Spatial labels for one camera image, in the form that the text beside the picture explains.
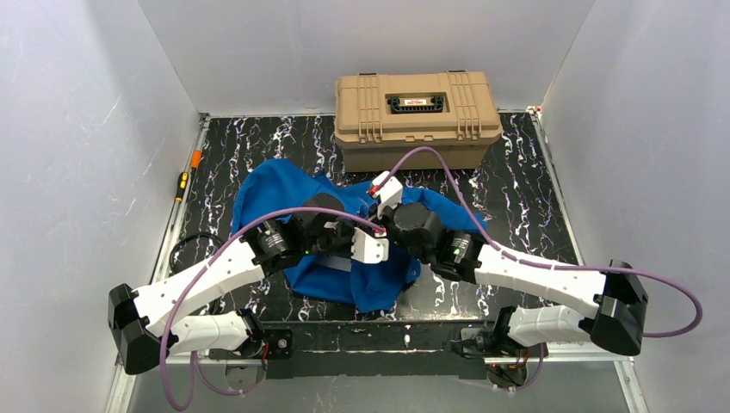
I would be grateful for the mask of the blue zip jacket white lining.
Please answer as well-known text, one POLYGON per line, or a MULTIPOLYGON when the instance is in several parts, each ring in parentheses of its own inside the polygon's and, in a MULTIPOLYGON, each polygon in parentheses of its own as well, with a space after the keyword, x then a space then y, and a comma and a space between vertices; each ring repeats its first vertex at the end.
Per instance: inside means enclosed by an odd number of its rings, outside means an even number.
MULTIPOLYGON (((374 204, 367 195, 369 187, 367 181, 337 187, 325 175, 309 176, 287 159, 269 159, 258 165, 240 187, 233 207, 232 231, 239 231, 267 213, 302 207, 319 193, 334 196, 345 212, 365 217, 374 204)), ((477 231, 477 225, 461 205, 436 191, 405 187, 402 201, 424 204, 449 229, 477 231)), ((350 269, 344 271, 321 265, 321 258, 306 256, 299 265, 283 271, 292 290, 314 299, 353 305, 361 312, 391 309, 401 289, 421 273, 421 264, 394 246, 389 249, 386 262, 352 262, 350 269)))

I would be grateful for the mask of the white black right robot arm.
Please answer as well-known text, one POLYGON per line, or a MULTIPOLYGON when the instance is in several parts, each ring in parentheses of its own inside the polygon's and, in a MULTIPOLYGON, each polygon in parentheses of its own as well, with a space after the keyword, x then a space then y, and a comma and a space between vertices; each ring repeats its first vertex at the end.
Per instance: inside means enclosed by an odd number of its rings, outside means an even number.
POLYGON ((648 295, 626 263, 589 270, 490 245, 476 231, 446 227, 419 202, 370 210, 390 241, 443 279, 506 287, 551 301, 542 308, 502 309, 486 338, 490 351, 592 342, 613 354, 640 353, 648 295))

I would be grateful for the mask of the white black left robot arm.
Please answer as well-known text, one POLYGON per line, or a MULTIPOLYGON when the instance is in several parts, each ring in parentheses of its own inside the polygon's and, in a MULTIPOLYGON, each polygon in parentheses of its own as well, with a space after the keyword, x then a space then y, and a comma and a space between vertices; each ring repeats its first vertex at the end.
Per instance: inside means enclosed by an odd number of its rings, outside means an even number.
POLYGON ((354 252, 380 227, 332 207, 297 206, 266 213, 232 235, 212 256, 167 279, 108 293, 108 327, 125 373, 161 367, 174 354, 260 348, 263 327, 247 310, 200 315, 239 287, 293 268, 315 252, 354 252))

